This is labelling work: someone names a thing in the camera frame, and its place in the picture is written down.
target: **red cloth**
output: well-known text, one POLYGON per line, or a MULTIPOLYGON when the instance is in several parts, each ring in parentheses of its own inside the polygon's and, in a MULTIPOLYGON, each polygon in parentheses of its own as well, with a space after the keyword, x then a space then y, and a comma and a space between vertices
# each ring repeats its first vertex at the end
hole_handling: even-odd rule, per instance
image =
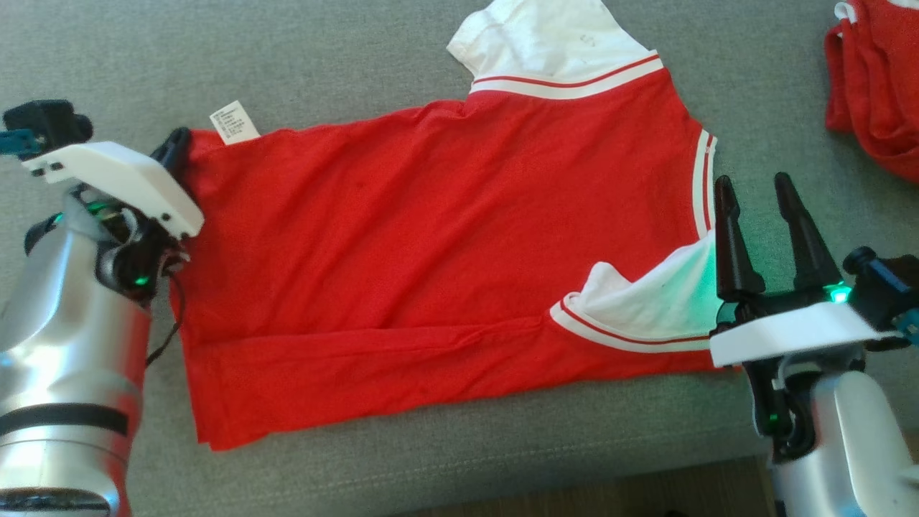
POLYGON ((824 42, 826 127, 854 132, 879 164, 919 182, 919 10, 886 0, 848 4, 856 22, 841 20, 824 42))
POLYGON ((621 335, 559 310, 585 334, 697 351, 619 350, 548 309, 598 262, 625 289, 699 243, 713 146, 660 68, 584 98, 486 90, 229 146, 195 132, 187 182, 206 222, 179 278, 199 440, 227 449, 426 404, 710 369, 708 327, 662 316, 696 311, 691 271, 652 286, 684 294, 630 298, 641 316, 621 335))

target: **white plastic mount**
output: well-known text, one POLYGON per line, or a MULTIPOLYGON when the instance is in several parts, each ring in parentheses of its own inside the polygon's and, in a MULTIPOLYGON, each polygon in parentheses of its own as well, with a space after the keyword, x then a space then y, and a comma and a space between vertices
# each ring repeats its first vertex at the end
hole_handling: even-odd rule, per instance
POLYGON ((849 304, 822 302, 716 334, 709 350, 715 366, 727 366, 899 335, 878 332, 849 304))
POLYGON ((114 142, 73 144, 22 162, 49 183, 77 179, 156 219, 175 238, 196 236, 204 214, 163 166, 114 142))

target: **red stripe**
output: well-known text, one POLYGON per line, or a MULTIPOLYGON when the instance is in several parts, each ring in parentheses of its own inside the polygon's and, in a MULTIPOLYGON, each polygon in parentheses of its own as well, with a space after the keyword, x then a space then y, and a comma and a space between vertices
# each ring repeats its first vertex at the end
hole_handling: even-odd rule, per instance
POLYGON ((475 81, 472 81, 472 83, 475 85, 478 83, 484 83, 485 81, 517 81, 518 83, 530 83, 531 85, 552 86, 555 88, 577 88, 579 86, 587 86, 597 81, 602 81, 606 79, 607 77, 616 75, 620 72, 625 72, 626 70, 629 70, 630 68, 634 68, 640 64, 645 64, 650 61, 654 61, 655 59, 658 59, 658 56, 656 54, 653 56, 648 56, 640 61, 636 61, 635 63, 627 64, 623 66, 622 68, 617 68, 616 70, 600 75, 599 77, 588 79, 581 83, 551 83, 549 81, 540 81, 538 79, 527 79, 525 77, 514 77, 512 75, 496 75, 495 77, 485 77, 484 79, 476 79, 475 81))
POLYGON ((565 304, 565 301, 564 301, 564 300, 562 300, 562 310, 565 311, 565 313, 567 313, 568 316, 571 316, 571 317, 574 318, 578 323, 580 323, 581 325, 584 325, 585 327, 589 327, 589 328, 591 328, 591 329, 593 329, 593 330, 595 330, 595 331, 597 331, 597 332, 599 332, 599 333, 601 333, 601 334, 603 334, 603 335, 605 335, 605 336, 610 336, 611 338, 616 338, 616 339, 620 339, 620 340, 623 340, 623 341, 627 341, 627 342, 629 342, 629 343, 636 343, 636 344, 639 344, 639 345, 666 345, 666 344, 669 344, 669 343, 685 343, 685 342, 687 342, 687 341, 702 341, 702 340, 705 340, 705 339, 708 339, 708 338, 709 338, 708 336, 695 336, 694 338, 667 339, 667 340, 665 340, 665 341, 642 341, 642 340, 640 340, 640 339, 626 338, 626 337, 624 337, 624 336, 620 336, 619 334, 613 334, 612 332, 610 332, 610 331, 608 331, 608 330, 605 330, 605 329, 603 329, 603 328, 596 327, 596 326, 592 325, 590 322, 585 321, 585 320, 582 319, 580 316, 578 316, 577 314, 575 314, 574 311, 572 311, 571 309, 569 309, 569 308, 568 308, 568 305, 565 304))
POLYGON ((702 211, 705 213, 705 229, 711 229, 711 219, 709 218, 709 153, 711 153, 711 143, 715 137, 709 135, 709 141, 705 142, 705 164, 702 166, 702 211))

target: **black cable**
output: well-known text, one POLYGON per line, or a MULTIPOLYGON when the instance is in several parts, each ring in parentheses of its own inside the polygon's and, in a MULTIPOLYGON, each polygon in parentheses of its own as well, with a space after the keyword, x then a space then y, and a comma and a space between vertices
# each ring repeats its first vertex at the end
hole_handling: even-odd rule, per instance
POLYGON ((148 367, 153 364, 154 361, 159 359, 161 355, 163 355, 163 352, 166 350, 166 347, 169 346, 172 338, 176 336, 179 328, 182 327, 182 322, 185 321, 185 290, 182 289, 182 284, 179 283, 178 278, 176 278, 174 274, 166 274, 169 276, 169 280, 171 280, 173 285, 176 287, 176 292, 178 293, 178 317, 176 318, 176 323, 173 325, 172 330, 169 331, 166 339, 163 340, 163 344, 160 345, 156 350, 150 352, 150 355, 147 356, 148 367))

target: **shirt sleeve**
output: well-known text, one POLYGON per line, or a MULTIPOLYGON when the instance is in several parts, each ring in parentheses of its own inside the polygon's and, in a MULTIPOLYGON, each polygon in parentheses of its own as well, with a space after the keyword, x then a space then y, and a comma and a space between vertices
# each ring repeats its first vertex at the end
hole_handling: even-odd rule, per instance
POLYGON ((590 80, 647 58, 600 0, 494 0, 469 15, 447 50, 474 79, 590 80))

